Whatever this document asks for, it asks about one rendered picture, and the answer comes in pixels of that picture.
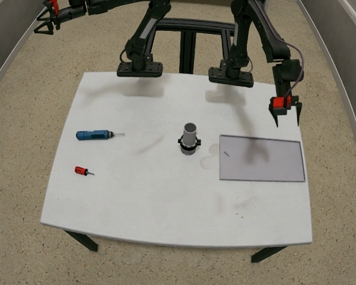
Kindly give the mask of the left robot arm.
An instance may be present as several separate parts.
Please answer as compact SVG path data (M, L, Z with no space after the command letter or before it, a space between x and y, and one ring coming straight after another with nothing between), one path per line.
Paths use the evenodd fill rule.
M249 28L253 22L259 33L267 63L281 62L281 64L276 64L272 67L274 82L280 82L280 85L284 85L283 82L295 83L297 81L301 72L300 61L298 59L290 60L289 47L274 36L275 33L279 39L284 41L266 15L262 5L264 2L265 0L234 0L231 3L235 27L233 44L228 53L228 58L225 60L227 70L225 68L210 67L210 78L253 84L252 73L241 71L241 68L247 67L249 63L247 41ZM273 61L279 59L283 60Z

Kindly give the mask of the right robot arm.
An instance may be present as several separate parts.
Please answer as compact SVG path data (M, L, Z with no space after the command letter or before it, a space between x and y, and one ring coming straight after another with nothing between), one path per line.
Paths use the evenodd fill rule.
M68 0L71 6L72 19L88 15L97 15L108 12L116 7L142 1L150 1L147 12L131 39L125 45L126 56L132 62L121 62L117 69L118 74L159 74L161 62L146 62L144 46L148 36L159 19L171 10L168 0ZM87 4L87 8L85 5ZM74 6L74 7L73 7ZM153 8L152 8L153 7ZM163 15L162 15L163 14Z

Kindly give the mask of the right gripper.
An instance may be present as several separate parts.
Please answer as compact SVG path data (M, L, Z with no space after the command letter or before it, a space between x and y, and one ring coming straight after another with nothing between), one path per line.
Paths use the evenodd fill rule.
M73 20L72 19L72 15L69 14L71 12L71 6L59 10L58 3L57 3L58 0L49 0L49 2L50 1L53 2L52 6L55 9L53 9L53 8L48 9L47 8L43 13L41 13L36 18L37 21L45 21L45 22L43 22L36 29L34 29L34 33L53 35L53 24L52 24L52 22L54 23L54 25L56 25L56 30L60 30L61 23L64 23L64 22L69 21L69 20ZM43 15L45 15L47 12L50 13L50 17L40 18ZM42 28L44 26L47 26L49 31L38 31L40 28Z

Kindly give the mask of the blue electric screwdriver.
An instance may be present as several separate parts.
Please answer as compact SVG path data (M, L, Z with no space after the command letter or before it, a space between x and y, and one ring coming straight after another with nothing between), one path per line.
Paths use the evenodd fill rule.
M114 135L123 135L125 133L115 134L108 130L95 130L95 131L78 131L76 138L78 140L93 140L93 139L108 139Z

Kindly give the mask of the red screwdriver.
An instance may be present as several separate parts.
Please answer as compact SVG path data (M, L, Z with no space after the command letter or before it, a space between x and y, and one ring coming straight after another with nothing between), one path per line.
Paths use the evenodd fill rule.
M93 173L88 172L88 169L84 169L84 168L78 167L78 166L75 167L75 173L79 173L79 174L82 174L84 176L87 176L87 174L94 175Z

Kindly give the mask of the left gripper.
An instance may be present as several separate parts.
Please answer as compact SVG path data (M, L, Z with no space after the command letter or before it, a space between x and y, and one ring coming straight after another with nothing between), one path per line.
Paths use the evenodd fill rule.
M283 82L284 85L280 85L280 82L274 82L275 84L275 91L276 97L271 97L269 99L270 104L268 104L268 110L271 116L274 119L276 127L278 127L278 119L277 116L274 116L273 107L288 107L288 103L291 103L291 107L296 107L296 115L297 115L297 127L299 122L299 116L301 112L302 103L299 102L298 96L292 96L292 93L288 93L288 101L287 98L285 99L284 96L291 88L290 82Z

